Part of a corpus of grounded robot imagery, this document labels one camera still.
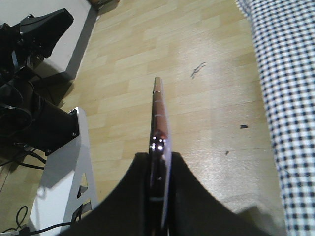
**electrical cable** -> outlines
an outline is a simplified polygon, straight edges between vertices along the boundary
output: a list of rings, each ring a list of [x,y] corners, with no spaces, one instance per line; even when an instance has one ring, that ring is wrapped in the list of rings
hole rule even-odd
[[[42,232],[46,232],[48,230],[51,230],[51,229],[54,229],[54,228],[57,228],[57,227],[61,227],[61,226],[68,226],[68,225],[73,225],[73,222],[65,222],[65,223],[60,223],[60,224],[56,224],[56,225],[52,225],[52,226],[49,226],[45,229],[42,229],[42,230],[36,230],[36,231],[32,231],[32,232],[29,232],[29,233],[20,233],[19,236],[31,236],[31,235],[36,235],[36,234],[40,234]]]
[[[51,102],[56,106],[56,103],[55,103],[55,101],[53,99],[53,96],[51,95],[51,92],[50,92],[50,90],[48,88],[47,83],[44,81],[44,79],[40,75],[38,75],[38,74],[35,74],[35,75],[42,81],[42,83],[44,84],[44,86],[45,86],[45,88],[46,88],[46,90],[47,90],[47,92],[48,92],[48,94],[50,96]]]
[[[27,163],[23,163],[23,162],[18,161],[18,159],[20,159],[20,158],[22,158],[22,157],[26,157],[27,155],[30,155],[30,156],[32,156],[32,157],[35,157],[35,158],[38,159],[39,161],[41,161],[43,164],[46,164],[46,160],[45,160],[44,158],[42,158],[42,157],[39,156],[38,154],[34,153],[35,150],[36,150],[36,149],[34,149],[33,151],[22,151],[22,152],[19,152],[19,153],[17,153],[16,155],[14,155],[11,160],[0,164],[0,167],[1,167],[1,166],[4,166],[4,165],[6,165],[6,164],[9,164],[9,163],[11,163],[11,162],[15,162],[15,163],[17,163],[18,165],[21,165],[21,166],[25,166],[25,167],[29,167],[29,168],[33,168],[33,169],[44,170],[44,167],[35,166],[35,165],[30,165],[30,164],[27,164]]]
[[[81,193],[81,186],[80,186],[78,194],[77,194],[77,198],[79,198],[81,195],[82,195],[82,193]],[[76,222],[77,218],[78,218],[78,221],[81,220],[81,218],[82,218],[82,210],[83,210],[83,205],[80,205],[80,207],[79,207],[75,217],[73,218],[72,222]]]
[[[33,169],[44,170],[44,167],[42,167],[42,166],[30,165],[30,164],[26,164],[26,163],[23,163],[23,162],[19,162],[17,160],[14,160],[14,162],[16,164],[19,164],[20,166],[25,166],[25,167],[29,167],[29,168],[33,168]]]
[[[21,211],[25,208],[25,213],[23,215],[23,218],[21,221],[19,221],[19,215],[21,213]],[[2,233],[5,233],[5,232],[8,232],[10,230],[14,230],[14,231],[17,231],[18,229],[21,229],[22,226],[21,224],[23,223],[23,221],[25,220],[27,214],[28,214],[28,211],[29,211],[29,208],[27,206],[22,206],[17,214],[16,214],[16,217],[15,217],[15,222],[17,224],[17,227],[16,228],[9,228],[9,229],[6,229],[4,231],[2,231]],[[45,232],[45,231],[48,231],[48,230],[51,230],[51,229],[54,229],[54,228],[57,228],[57,227],[61,227],[61,226],[68,226],[68,225],[72,225],[73,222],[65,222],[65,223],[60,223],[60,224],[56,224],[56,225],[52,225],[52,226],[49,226],[45,229],[42,229],[42,230],[36,230],[36,231],[33,231],[33,232],[28,232],[28,233],[19,233],[20,236],[31,236],[31,235],[36,235],[36,234],[39,234],[39,233],[42,233],[42,232]]]
[[[24,216],[23,216],[22,220],[19,221],[19,215],[20,215],[21,211],[22,211],[24,208],[25,208]],[[17,224],[17,227],[16,227],[16,228],[8,228],[8,229],[2,231],[2,233],[8,232],[8,231],[10,231],[10,230],[17,231],[18,229],[21,229],[21,228],[22,228],[21,224],[22,224],[23,221],[25,220],[26,215],[28,214],[28,211],[29,211],[29,208],[28,208],[27,206],[22,206],[22,207],[18,210],[18,212],[17,212],[17,214],[16,214],[16,216],[15,216],[15,222],[16,222],[16,224]]]
[[[34,151],[27,151],[27,154],[35,157],[37,160],[41,161],[42,163],[46,164],[46,160],[44,158],[42,158],[40,155],[38,155],[37,153],[35,153]]]

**black phone holder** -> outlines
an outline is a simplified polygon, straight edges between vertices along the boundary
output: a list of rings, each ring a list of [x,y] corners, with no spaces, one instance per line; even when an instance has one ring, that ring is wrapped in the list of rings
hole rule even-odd
[[[78,135],[75,113],[66,113],[34,92],[34,69],[51,55],[73,23],[61,9],[0,26],[0,139],[49,155]]]
[[[60,236],[159,236],[147,232],[147,153],[137,153],[111,194]],[[267,236],[224,207],[199,183],[179,153],[172,153],[167,222],[170,236]]]

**white metal frame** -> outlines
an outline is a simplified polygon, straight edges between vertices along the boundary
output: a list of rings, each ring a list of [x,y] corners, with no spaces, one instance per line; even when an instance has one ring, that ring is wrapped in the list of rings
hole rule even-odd
[[[78,113],[80,134],[48,156],[27,224],[30,231],[70,222],[74,212],[81,205],[85,204],[83,207],[85,212],[94,209],[98,204],[90,158],[87,119],[83,109],[75,109]],[[82,195],[78,198],[84,174],[88,186],[81,188]],[[38,235],[53,236],[67,227],[54,228]]]

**black and white checkered shirt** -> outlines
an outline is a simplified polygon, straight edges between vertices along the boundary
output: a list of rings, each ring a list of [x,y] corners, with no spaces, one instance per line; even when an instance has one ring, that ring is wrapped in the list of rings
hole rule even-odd
[[[236,2],[252,27],[287,235],[315,235],[315,0]]]

